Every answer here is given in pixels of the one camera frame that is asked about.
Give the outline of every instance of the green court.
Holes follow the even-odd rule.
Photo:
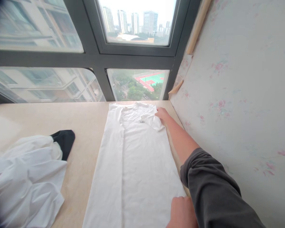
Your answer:
[[[163,83],[164,77],[165,77],[165,73],[160,73],[160,74],[147,76],[147,77],[140,78],[140,79],[149,85],[154,85],[156,83]]]

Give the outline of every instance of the wallpaper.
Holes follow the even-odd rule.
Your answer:
[[[267,227],[285,227],[285,0],[213,0],[171,102]]]

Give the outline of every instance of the black cloth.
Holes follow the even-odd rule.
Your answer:
[[[61,130],[50,136],[52,136],[54,142],[59,144],[62,150],[62,160],[66,161],[75,140],[75,133],[72,130]]]
[[[265,227],[242,199],[235,180],[202,148],[185,161],[180,178],[189,188],[199,228]]]

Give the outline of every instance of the basketball court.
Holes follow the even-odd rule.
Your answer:
[[[151,92],[154,91],[152,85],[164,82],[165,73],[156,73],[151,75],[145,75],[141,77],[136,77],[135,79],[139,81],[144,87],[146,87]]]

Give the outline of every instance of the pile of clothes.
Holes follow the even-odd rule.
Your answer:
[[[72,130],[21,138],[0,157],[0,227],[52,226],[74,140]]]

